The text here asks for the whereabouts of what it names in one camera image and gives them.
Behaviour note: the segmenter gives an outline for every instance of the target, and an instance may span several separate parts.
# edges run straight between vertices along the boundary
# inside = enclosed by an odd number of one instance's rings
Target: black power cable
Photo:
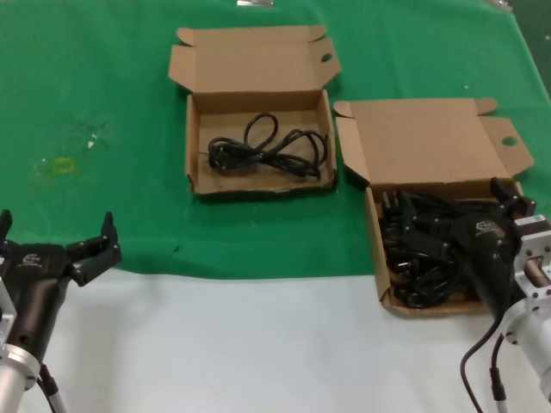
[[[50,410],[52,411],[52,413],[57,413],[55,411],[55,408],[53,407],[53,404],[52,402],[50,401],[50,397],[48,396],[48,393],[46,392],[46,387],[44,387],[44,383],[42,382],[41,379],[37,379],[36,380],[36,384],[38,385],[38,387],[42,390],[42,392],[44,393],[44,396],[46,397],[46,401],[48,402],[48,405],[50,406]]]
[[[465,353],[465,355],[461,359],[461,364],[460,364],[461,379],[463,380],[463,385],[465,386],[465,390],[467,390],[468,396],[471,398],[471,401],[473,402],[474,408],[476,409],[476,411],[478,413],[484,413],[484,411],[480,407],[480,404],[479,404],[478,400],[476,399],[476,396],[473,393],[473,389],[471,388],[471,385],[468,382],[465,367],[467,366],[468,359],[470,359],[471,356],[474,353],[479,351],[482,348],[482,346],[484,346],[484,344],[486,344],[486,342],[488,340],[490,340],[490,337],[492,337],[493,334],[497,331],[497,329],[499,328],[499,325],[501,324],[501,322],[503,320],[503,317],[504,317],[505,313],[509,309],[509,303],[511,302],[511,295],[512,295],[513,286],[514,286],[514,283],[515,283],[515,271],[514,271],[512,265],[510,265],[510,274],[511,274],[511,276],[510,276],[509,286],[507,288],[507,294],[506,294],[508,299],[505,302],[505,308],[493,320],[492,325],[490,326],[488,331],[482,336],[482,338],[480,338],[480,340],[476,344],[474,344]],[[492,351],[492,367],[497,368],[498,351],[499,351],[499,348],[501,347],[502,342],[503,342],[503,335],[501,335],[498,338],[498,341],[496,342],[496,345],[495,345],[495,347]],[[495,374],[492,375],[492,391],[493,391],[494,398],[500,398],[501,397],[500,390],[502,390],[503,391],[503,398],[501,400],[505,400],[505,389],[499,389],[498,388],[499,385],[501,385],[501,380],[499,379],[499,375],[498,374],[497,374],[497,376]]]
[[[274,122],[274,130],[260,145],[249,145],[249,133],[251,128],[262,118],[270,118]],[[285,138],[270,149],[266,147],[274,140],[279,129],[279,122],[273,114],[259,114],[255,116],[245,128],[243,142],[230,138],[215,138],[208,144],[208,164],[214,170],[228,171],[248,168],[255,163],[263,163],[284,170],[295,176],[321,177],[319,167],[327,159],[327,137],[321,136],[315,131],[302,131],[294,129]],[[306,138],[312,144],[313,160],[297,157],[292,154],[282,153],[282,150],[300,138]],[[320,150],[316,139],[321,143]]]
[[[394,296],[405,306],[441,305],[468,290],[450,230],[455,219],[473,213],[498,213],[495,201],[446,200],[432,194],[384,194],[381,236]]]

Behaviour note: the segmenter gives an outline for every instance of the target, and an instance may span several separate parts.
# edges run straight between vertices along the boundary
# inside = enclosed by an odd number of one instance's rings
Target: white tablecloth
[[[373,277],[216,281],[112,270],[71,285],[45,362],[72,413],[471,412],[459,362],[488,316],[403,319]],[[491,346],[467,372],[485,412]],[[509,412],[549,412],[520,348]],[[35,387],[21,412],[48,411]]]

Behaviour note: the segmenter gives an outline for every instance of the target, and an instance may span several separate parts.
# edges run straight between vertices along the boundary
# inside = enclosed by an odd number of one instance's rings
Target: box flap
[[[262,46],[309,43],[325,36],[325,27],[281,26],[276,28],[179,28],[178,39],[188,46]]]
[[[322,89],[340,71],[323,26],[180,28],[169,76],[192,92]]]
[[[493,99],[336,102],[344,163],[372,185],[509,178],[532,157]],[[515,145],[504,145],[514,138]]]

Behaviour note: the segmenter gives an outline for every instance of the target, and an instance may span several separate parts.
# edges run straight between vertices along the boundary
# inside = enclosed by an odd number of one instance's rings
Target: black cables
[[[470,213],[496,213],[497,202],[452,201],[435,195],[383,194],[380,219],[394,296],[410,308],[429,308],[466,289],[452,242],[452,222]]]
[[[270,118],[274,122],[272,133],[260,145],[249,145],[249,133],[252,127],[262,118]],[[208,144],[208,164],[214,170],[230,171],[251,167],[255,163],[263,163],[292,174],[294,176],[315,176],[320,178],[319,167],[327,159],[327,137],[315,131],[294,129],[285,138],[268,149],[279,130],[279,122],[273,114],[255,116],[245,128],[243,142],[230,138],[215,138]],[[312,144],[313,160],[308,160],[282,151],[297,139],[308,139]]]

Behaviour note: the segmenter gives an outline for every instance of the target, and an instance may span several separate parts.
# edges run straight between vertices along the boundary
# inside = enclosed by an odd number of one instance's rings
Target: table
[[[465,413],[459,362],[488,316],[403,319],[371,276],[198,280],[112,270],[69,288],[45,362],[78,413]],[[467,365],[495,411],[491,346]],[[511,413],[549,406],[518,348],[499,356]],[[35,388],[22,413],[47,410]]]
[[[485,0],[0,0],[0,208],[14,214],[11,236],[71,243],[95,236],[111,210],[122,268],[135,272],[370,273],[362,190],[342,164],[333,194],[277,202],[201,202],[183,173],[185,97],[167,73],[176,29],[316,23],[343,67],[332,102],[495,97],[536,158],[524,190],[551,213],[548,95],[515,16]]]

